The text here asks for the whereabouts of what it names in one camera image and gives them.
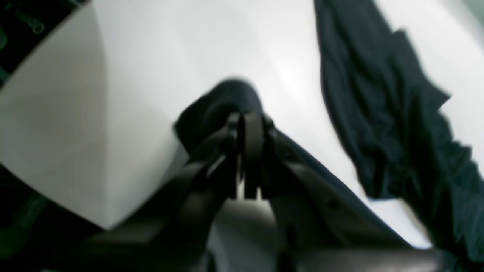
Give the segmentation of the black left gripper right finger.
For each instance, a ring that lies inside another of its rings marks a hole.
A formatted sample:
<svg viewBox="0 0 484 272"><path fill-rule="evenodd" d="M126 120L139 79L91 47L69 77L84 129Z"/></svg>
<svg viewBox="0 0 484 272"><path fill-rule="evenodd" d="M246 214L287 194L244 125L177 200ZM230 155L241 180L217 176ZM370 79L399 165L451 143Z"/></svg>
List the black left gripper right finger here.
<svg viewBox="0 0 484 272"><path fill-rule="evenodd" d="M244 115L244 198L268 200L286 249L281 272L443 272L437 250L413 248L348 203L263 114Z"/></svg>

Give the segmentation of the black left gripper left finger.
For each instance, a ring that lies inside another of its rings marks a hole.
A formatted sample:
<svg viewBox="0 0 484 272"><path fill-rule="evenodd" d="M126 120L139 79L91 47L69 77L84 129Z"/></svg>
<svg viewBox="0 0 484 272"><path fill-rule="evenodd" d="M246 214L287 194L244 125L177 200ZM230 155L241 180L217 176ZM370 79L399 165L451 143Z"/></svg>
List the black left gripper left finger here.
<svg viewBox="0 0 484 272"><path fill-rule="evenodd" d="M148 245L96 244L82 252L76 271L215 272L216 261L206 245L220 208L237 195L240 121L240 114L230 114L167 184L173 191L173 209Z"/></svg>

